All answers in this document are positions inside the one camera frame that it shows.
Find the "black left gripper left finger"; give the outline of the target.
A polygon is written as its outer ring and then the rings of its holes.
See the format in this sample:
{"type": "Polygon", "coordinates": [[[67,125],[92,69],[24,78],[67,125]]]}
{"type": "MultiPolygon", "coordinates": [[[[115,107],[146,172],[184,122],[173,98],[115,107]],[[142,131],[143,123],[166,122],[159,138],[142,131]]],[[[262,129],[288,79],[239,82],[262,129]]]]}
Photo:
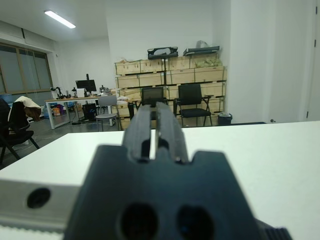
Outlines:
{"type": "Polygon", "coordinates": [[[124,131],[122,146],[131,161],[147,163],[151,148],[151,106],[141,106],[124,131]]]}

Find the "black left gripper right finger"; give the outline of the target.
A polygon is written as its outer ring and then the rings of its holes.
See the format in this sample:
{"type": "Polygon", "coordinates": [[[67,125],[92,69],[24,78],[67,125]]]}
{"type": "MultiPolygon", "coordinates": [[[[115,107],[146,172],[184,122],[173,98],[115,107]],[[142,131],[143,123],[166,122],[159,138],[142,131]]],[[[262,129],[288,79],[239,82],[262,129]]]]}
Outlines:
{"type": "Polygon", "coordinates": [[[163,102],[156,103],[156,151],[166,149],[170,159],[179,164],[188,162],[185,136],[182,128],[171,111],[163,102]]]}

